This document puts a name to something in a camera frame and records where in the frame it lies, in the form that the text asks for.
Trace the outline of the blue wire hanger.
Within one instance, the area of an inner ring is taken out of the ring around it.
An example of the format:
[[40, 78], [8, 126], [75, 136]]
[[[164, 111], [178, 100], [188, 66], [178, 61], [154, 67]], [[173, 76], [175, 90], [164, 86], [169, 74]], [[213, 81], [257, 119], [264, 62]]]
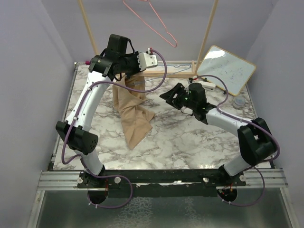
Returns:
[[[167, 64], [167, 76], [166, 78], [189, 78], [194, 76], [194, 65], [191, 63], [169, 63]], [[132, 85], [139, 85], [144, 82], [148, 82], [155, 79], [162, 79], [165, 71], [164, 65], [158, 65], [155, 68], [145, 70], [143, 76], [144, 81], [136, 81]]]

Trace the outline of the beige t shirt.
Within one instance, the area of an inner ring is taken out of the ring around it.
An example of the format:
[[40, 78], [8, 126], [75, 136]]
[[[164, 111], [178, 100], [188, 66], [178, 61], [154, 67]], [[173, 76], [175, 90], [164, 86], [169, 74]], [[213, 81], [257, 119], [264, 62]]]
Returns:
[[150, 121], [155, 113], [142, 107], [146, 94], [134, 92], [113, 85], [113, 106], [119, 113], [126, 143], [134, 149], [152, 130]]

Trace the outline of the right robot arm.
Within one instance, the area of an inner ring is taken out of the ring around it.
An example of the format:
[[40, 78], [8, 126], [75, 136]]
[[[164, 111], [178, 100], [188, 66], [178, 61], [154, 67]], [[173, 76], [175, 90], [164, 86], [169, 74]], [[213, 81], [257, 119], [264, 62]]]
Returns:
[[192, 110], [192, 115], [198, 121], [219, 127], [238, 138], [240, 155], [219, 168], [218, 180], [224, 186], [233, 183], [235, 175], [259, 164], [277, 151], [277, 144], [264, 119], [242, 119], [225, 114], [207, 102], [205, 89], [200, 83], [191, 83], [188, 87], [178, 83], [161, 94], [160, 98], [178, 110], [183, 107]]

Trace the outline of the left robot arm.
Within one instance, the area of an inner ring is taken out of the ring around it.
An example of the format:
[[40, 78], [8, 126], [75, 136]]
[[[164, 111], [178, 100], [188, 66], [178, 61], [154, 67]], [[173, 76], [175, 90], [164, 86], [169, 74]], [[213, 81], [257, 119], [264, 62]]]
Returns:
[[132, 42], [129, 38], [111, 34], [107, 47], [89, 63], [89, 73], [76, 105], [65, 121], [56, 124], [56, 131], [64, 142], [61, 161], [69, 164], [80, 158], [84, 168], [90, 170], [88, 181], [98, 188], [104, 184], [104, 165], [98, 158], [98, 136], [90, 133], [94, 114], [101, 98], [117, 76], [133, 76], [140, 71], [138, 52], [127, 53]]

